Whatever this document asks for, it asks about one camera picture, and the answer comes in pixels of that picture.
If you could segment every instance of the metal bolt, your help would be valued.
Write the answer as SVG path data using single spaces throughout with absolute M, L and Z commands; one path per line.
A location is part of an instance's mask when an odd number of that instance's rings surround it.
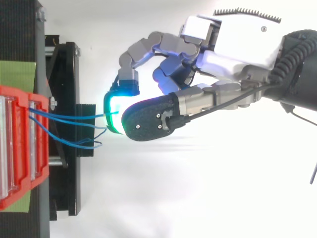
M 50 109 L 54 111 L 55 107 L 57 107 L 57 101 L 55 101 L 54 97 L 50 97 Z
M 76 49 L 75 49 L 75 55 L 76 55 L 77 57 L 81 57 L 81 49 L 80 49 L 80 48 L 76 48 Z
M 46 21 L 46 9 L 45 7 L 40 7 L 38 11 L 36 12 L 36 19 L 40 22 Z

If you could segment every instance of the robotic hand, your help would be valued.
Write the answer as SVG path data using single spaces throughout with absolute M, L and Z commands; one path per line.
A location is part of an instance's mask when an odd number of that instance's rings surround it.
M 153 72 L 165 96 L 138 102 L 122 116 L 126 135 L 137 141 L 168 136 L 193 119 L 220 109 L 245 108 L 261 97 L 317 111 L 317 32 L 281 35 L 280 19 L 245 9 L 220 10 L 214 16 L 190 16 L 179 36 L 153 32 L 129 47 L 105 96 L 139 92 L 136 67 L 153 56 L 166 59 Z M 196 72 L 219 81 L 189 87 Z M 117 132 L 107 116 L 111 131 Z

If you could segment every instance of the green led light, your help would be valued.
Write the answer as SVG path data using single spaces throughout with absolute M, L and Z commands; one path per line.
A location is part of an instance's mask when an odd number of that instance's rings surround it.
M 110 99 L 110 112 L 115 113 L 111 115 L 111 124 L 114 127 L 114 129 L 121 133 L 125 134 L 123 125 L 121 122 L 122 115 L 125 112 L 125 110 L 128 109 L 131 105 L 137 103 L 140 101 L 140 98 L 138 96 L 135 97 L 128 97 L 128 96 L 113 96 Z

